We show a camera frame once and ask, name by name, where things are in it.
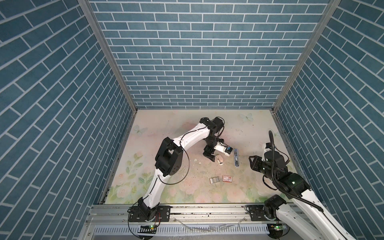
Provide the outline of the pink white mini stapler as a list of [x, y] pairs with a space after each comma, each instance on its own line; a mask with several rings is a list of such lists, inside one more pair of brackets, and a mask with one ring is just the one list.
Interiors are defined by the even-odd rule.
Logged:
[[216, 155], [215, 158], [220, 166], [224, 164], [224, 159], [221, 155]]

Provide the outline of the blue mini stapler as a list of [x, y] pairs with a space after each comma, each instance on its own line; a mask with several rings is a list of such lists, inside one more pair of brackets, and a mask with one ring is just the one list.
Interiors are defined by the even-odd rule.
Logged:
[[239, 150], [234, 149], [234, 163], [235, 167], [239, 167]]

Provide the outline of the red staple box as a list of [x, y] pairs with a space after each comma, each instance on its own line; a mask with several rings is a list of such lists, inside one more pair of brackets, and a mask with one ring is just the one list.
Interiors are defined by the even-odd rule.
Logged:
[[222, 181], [225, 183], [232, 183], [233, 178], [232, 178], [232, 176], [222, 176]]

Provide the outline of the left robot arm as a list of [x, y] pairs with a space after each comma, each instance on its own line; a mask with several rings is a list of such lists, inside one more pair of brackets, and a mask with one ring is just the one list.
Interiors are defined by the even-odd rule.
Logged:
[[149, 221], [157, 213], [157, 207], [160, 204], [160, 198], [163, 190], [171, 176], [176, 174], [182, 166], [183, 155], [187, 150], [201, 140], [206, 142], [203, 156], [215, 162], [214, 153], [216, 151], [230, 156], [233, 148], [225, 144], [220, 136], [225, 129], [225, 120], [221, 117], [201, 118], [200, 122], [185, 134], [170, 139], [165, 138], [155, 157], [155, 173], [149, 190], [140, 199], [138, 207], [145, 220]]

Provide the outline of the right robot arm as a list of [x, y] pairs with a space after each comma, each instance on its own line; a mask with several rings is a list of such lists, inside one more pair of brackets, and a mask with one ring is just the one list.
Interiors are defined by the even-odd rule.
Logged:
[[354, 237], [332, 216], [305, 179], [288, 170], [279, 151], [267, 148], [263, 156], [250, 156], [250, 167], [262, 179], [273, 183], [272, 189], [284, 194], [307, 216], [299, 216], [283, 197], [274, 195], [264, 202], [266, 219], [285, 223], [304, 240], [352, 240]]

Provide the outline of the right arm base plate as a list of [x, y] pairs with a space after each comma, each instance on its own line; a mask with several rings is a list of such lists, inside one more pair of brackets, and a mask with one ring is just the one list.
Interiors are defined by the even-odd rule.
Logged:
[[269, 205], [245, 205], [252, 222], [277, 221], [276, 208]]

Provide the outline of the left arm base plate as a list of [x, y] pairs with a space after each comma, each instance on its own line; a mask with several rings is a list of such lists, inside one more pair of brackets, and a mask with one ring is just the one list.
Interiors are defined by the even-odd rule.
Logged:
[[130, 208], [129, 222], [154, 222], [157, 221], [169, 222], [171, 214], [171, 206], [157, 206], [151, 210], [142, 210], [141, 207], [132, 206]]

